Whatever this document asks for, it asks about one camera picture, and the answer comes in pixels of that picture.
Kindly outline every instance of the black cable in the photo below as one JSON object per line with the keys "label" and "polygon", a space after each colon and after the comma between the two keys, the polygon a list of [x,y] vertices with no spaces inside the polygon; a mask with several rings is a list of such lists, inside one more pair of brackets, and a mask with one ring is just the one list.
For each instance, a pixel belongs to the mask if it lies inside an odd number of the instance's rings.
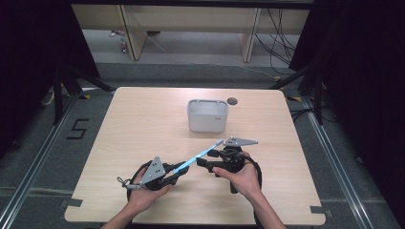
{"label": "black cable", "polygon": [[289,75],[289,73],[281,73],[281,72],[278,72],[276,69],[274,69],[271,56],[272,56],[272,55],[275,55],[275,56],[276,56],[277,58],[279,58],[281,61],[283,61],[283,62],[285,62],[286,64],[289,65],[288,60],[286,60],[286,59],[285,59],[283,56],[281,56],[279,53],[277,53],[277,52],[273,51],[271,48],[269,48],[269,47],[259,38],[259,36],[258,36],[257,34],[255,34],[255,35],[256,35],[256,38],[258,39],[259,43],[262,45],[262,47],[263,47],[267,52],[270,53],[270,68],[271,68],[272,70],[274,70],[274,71],[275,71],[276,73],[278,73],[278,74]]}
{"label": "black cable", "polygon": [[281,54],[275,52],[273,49],[271,49],[269,46],[267,46],[267,45],[265,44],[265,42],[263,42],[263,41],[259,38],[259,36],[258,36],[257,34],[255,34],[255,35],[256,35],[256,38],[258,39],[259,43],[263,46],[263,48],[264,48],[267,52],[270,52],[271,54],[273,54],[273,55],[275,55],[277,58],[279,58],[281,61],[285,62],[286,64],[289,64],[289,61],[288,61],[287,59],[285,59]]}

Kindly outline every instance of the black wire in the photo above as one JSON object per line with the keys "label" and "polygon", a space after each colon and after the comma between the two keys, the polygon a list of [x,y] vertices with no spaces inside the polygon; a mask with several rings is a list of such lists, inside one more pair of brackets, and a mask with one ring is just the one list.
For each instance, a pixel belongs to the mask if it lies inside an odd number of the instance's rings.
{"label": "black wire", "polygon": [[282,40],[282,42],[278,42],[279,44],[281,44],[281,45],[283,45],[284,46],[284,49],[285,49],[285,52],[286,52],[286,56],[288,57],[288,60],[290,61],[290,59],[291,59],[291,53],[289,53],[289,50],[288,50],[288,48],[290,48],[288,45],[286,45],[286,42],[285,41],[287,41],[290,45],[291,45],[291,43],[287,40],[287,38],[284,36],[284,33],[283,33],[283,24],[282,24],[282,19],[283,19],[283,9],[279,9],[279,25],[278,25],[278,27],[277,27],[277,25],[276,25],[276,23],[275,23],[275,21],[274,21],[274,19],[273,19],[273,16],[271,15],[271,12],[270,12],[270,10],[269,9],[267,9],[267,12],[268,12],[268,15],[269,15],[269,17],[270,17],[270,19],[271,19],[271,22],[273,23],[273,26],[274,26],[274,29],[277,31],[277,33],[276,33],[276,37],[273,37],[272,35],[270,35],[271,36],[271,38],[273,38],[274,39],[274,41],[277,41],[277,36],[280,36],[280,39]]}
{"label": "black wire", "polygon": [[265,44],[265,42],[263,42],[259,36],[257,34],[255,34],[259,43],[263,46],[263,48],[267,51],[270,52],[271,54],[275,55],[277,58],[279,58],[281,61],[285,62],[286,64],[289,64],[289,61],[287,59],[285,59],[281,54],[275,52],[274,50],[272,50],[269,46],[267,46]]}
{"label": "black wire", "polygon": [[258,41],[259,41],[259,43],[262,45],[262,47],[263,47],[267,52],[270,53],[270,68],[271,68],[272,70],[274,70],[274,71],[275,71],[276,73],[278,73],[278,74],[289,75],[289,73],[281,73],[281,72],[278,72],[278,71],[274,68],[273,63],[272,63],[272,61],[271,61],[271,56],[272,56],[272,54],[273,54],[273,55],[276,55],[277,58],[279,58],[281,61],[283,61],[283,62],[285,62],[286,64],[289,65],[288,60],[286,60],[283,56],[281,56],[280,54],[278,54],[277,52],[275,52],[275,51],[273,51],[271,48],[269,48],[269,47],[259,38],[259,36],[258,36],[257,34],[256,34],[256,38],[258,39]]}

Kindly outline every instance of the white container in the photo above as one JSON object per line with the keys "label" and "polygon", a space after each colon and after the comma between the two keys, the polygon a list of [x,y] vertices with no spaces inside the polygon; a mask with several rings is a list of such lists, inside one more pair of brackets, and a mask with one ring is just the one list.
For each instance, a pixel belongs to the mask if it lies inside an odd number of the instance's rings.
{"label": "white container", "polygon": [[190,131],[220,133],[225,130],[228,105],[221,100],[192,99],[187,113]]}

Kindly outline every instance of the tape mark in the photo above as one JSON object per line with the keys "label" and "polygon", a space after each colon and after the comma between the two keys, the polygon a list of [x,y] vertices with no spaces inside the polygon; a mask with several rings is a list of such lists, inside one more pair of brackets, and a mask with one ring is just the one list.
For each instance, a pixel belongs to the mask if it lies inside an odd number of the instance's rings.
{"label": "tape mark", "polygon": [[83,202],[83,199],[77,199],[77,198],[63,199],[62,202],[60,203],[60,206],[61,207],[67,207],[67,206],[80,207],[82,202]]}
{"label": "tape mark", "polygon": [[89,120],[90,120],[89,118],[78,118],[75,121],[75,125],[72,127],[72,131],[81,132],[81,135],[80,136],[68,136],[68,137],[66,137],[66,139],[69,139],[69,140],[80,140],[80,139],[82,139],[84,134],[86,133],[87,129],[85,129],[85,128],[76,128],[76,125],[77,125],[78,122],[89,121]]}

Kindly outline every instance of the floor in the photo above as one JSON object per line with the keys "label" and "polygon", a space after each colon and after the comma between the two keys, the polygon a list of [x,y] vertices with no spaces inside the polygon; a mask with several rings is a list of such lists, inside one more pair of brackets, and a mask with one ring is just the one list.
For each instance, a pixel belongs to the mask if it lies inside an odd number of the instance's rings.
{"label": "floor", "polygon": [[[277,79],[275,78],[277,74],[286,77],[283,75],[284,72],[277,73],[277,70],[288,67],[288,63],[276,58],[274,55],[270,55],[257,38],[255,39],[250,62],[244,63],[238,36],[232,33],[150,32],[140,59],[135,62],[130,60],[128,54],[121,48],[121,43],[124,41],[123,36],[119,34],[112,36],[110,31],[83,31],[83,33],[95,62],[100,65],[230,66],[267,75],[274,78],[274,80]],[[268,47],[271,47],[286,60],[292,55],[293,50],[290,51],[290,54],[286,53],[284,45],[277,43],[273,45],[273,39],[269,34],[259,34],[258,36]],[[294,46],[299,36],[287,36],[287,38],[290,43],[288,45]],[[261,67],[272,67],[276,74],[270,75],[267,72],[258,71],[258,68]],[[294,89],[294,87],[286,87],[286,92],[291,96],[297,95],[296,92],[288,90],[290,88]],[[95,96],[92,104],[79,99],[73,107],[73,117],[80,117],[84,110],[89,110],[89,106],[90,110],[95,111],[94,114],[86,114],[94,116],[96,123],[96,125],[89,127],[90,139],[96,137],[97,127],[99,127],[103,118],[103,115],[96,114],[96,111],[106,111],[108,101],[111,98],[111,95]],[[292,98],[288,105],[293,114],[293,110],[302,110],[306,106],[310,106],[310,98],[306,98],[301,102],[294,101]],[[383,197],[379,195],[377,187],[368,176],[367,171],[353,159],[355,152],[351,144],[348,143],[349,140],[346,139],[344,131],[335,122],[333,112],[330,110],[323,112],[323,117],[328,121],[324,121],[324,125],[321,127],[316,125],[310,114],[304,115],[306,116],[297,118],[294,123],[297,132],[300,134],[309,168],[327,216],[325,225],[314,228],[400,228]],[[52,118],[52,107],[40,111],[36,117],[38,121],[34,122],[22,136],[24,139],[29,139],[30,144],[22,145],[20,150],[30,152],[29,154],[23,156],[9,154],[0,161],[0,181],[2,183],[0,206],[7,206],[16,187],[21,185],[20,180],[27,176],[26,172],[31,162],[35,160],[36,152],[41,150],[44,139],[53,130],[53,126],[49,121]],[[68,122],[74,122],[75,120],[74,118],[70,119]],[[64,130],[67,131],[62,132],[58,137],[66,138],[69,136],[67,128],[72,125],[73,123],[67,124],[64,127]],[[328,133],[324,139],[330,139],[332,144],[329,144],[328,141],[323,143],[320,141],[322,139],[320,135],[323,133]],[[90,150],[92,144],[91,140],[85,141],[82,147]],[[52,147],[55,152],[66,152],[67,150],[59,146],[57,142]],[[66,205],[63,205],[63,200],[69,198],[72,194],[75,180],[80,175],[80,171],[74,171],[70,165],[79,164],[79,166],[83,166],[87,157],[87,155],[75,151],[74,146],[72,147],[70,154],[74,156],[65,156],[63,157],[64,161],[60,161],[60,163],[54,163],[58,161],[59,157],[62,157],[58,154],[48,155],[44,158],[45,163],[39,169],[47,171],[47,173],[33,177],[35,180],[34,185],[30,189],[26,201],[22,206],[19,206],[20,213],[12,217],[11,220],[14,220],[14,222],[11,228],[97,228],[100,225],[97,223],[69,224],[64,221],[63,212]],[[55,206],[57,206],[57,209],[54,211],[40,210],[54,209]],[[356,207],[362,207],[366,210],[357,209],[360,212],[358,214],[356,213]]]}

